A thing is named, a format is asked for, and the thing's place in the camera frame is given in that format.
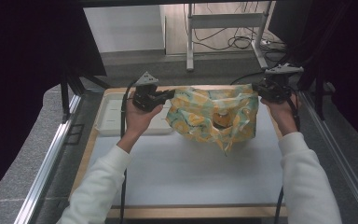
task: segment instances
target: translucent bag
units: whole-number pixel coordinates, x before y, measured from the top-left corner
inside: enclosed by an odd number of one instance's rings
[[[258,95],[251,84],[219,90],[178,88],[171,104],[166,120],[188,139],[215,142],[228,151],[234,142],[255,137]]]

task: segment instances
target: white wall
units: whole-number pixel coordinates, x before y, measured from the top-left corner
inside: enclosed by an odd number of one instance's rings
[[[84,9],[100,52],[164,49],[160,6]]]

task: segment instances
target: gray floor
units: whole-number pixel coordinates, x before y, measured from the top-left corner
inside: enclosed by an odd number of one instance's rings
[[[101,80],[114,87],[126,87],[131,80],[148,71],[159,78],[160,85],[228,85],[238,77],[259,72],[258,63],[252,52],[243,54],[208,54],[197,55],[195,71],[186,71],[184,56],[165,57],[160,52],[135,52],[133,54],[104,54],[103,62],[108,77]],[[261,76],[249,76],[240,83],[260,80]],[[296,83],[298,77],[291,79]],[[76,170],[87,143],[92,122],[101,101],[103,89],[82,79],[86,88],[81,102],[82,111],[76,114],[76,127],[82,127],[81,136],[69,137],[59,155],[48,180],[41,200],[34,212],[32,223],[55,223],[60,217],[75,179]],[[358,133],[339,114],[331,103],[329,96],[324,97],[325,123],[328,124],[341,150],[358,177]],[[301,131],[310,148],[314,149],[321,165],[327,172],[336,194],[344,223],[358,223],[358,201],[352,194],[345,176],[337,168],[330,148],[306,107],[300,110]],[[55,87],[46,92],[44,106],[39,118],[27,138],[18,158],[13,162],[0,183],[0,223],[13,223],[19,213],[25,197],[33,184],[34,178],[46,156],[62,119],[61,89]],[[216,219],[216,220],[165,220],[168,223],[271,223],[271,219]]]

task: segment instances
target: person's right hand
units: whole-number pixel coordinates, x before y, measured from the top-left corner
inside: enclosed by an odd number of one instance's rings
[[[301,103],[297,100],[296,96],[292,94],[290,97],[293,104],[299,108]],[[260,101],[262,104],[269,107],[271,116],[275,119],[278,124],[278,128],[281,131],[282,135],[285,136],[289,133],[298,132],[296,127],[295,119],[293,118],[292,108],[287,102],[282,104],[276,104],[268,102],[265,99],[261,99]]]

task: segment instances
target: white sweater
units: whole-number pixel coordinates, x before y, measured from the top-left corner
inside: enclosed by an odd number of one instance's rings
[[[287,134],[282,152],[283,191],[290,224],[336,224],[341,218],[333,191],[302,133]],[[58,223],[104,223],[124,181],[131,155],[114,146],[87,171]]]

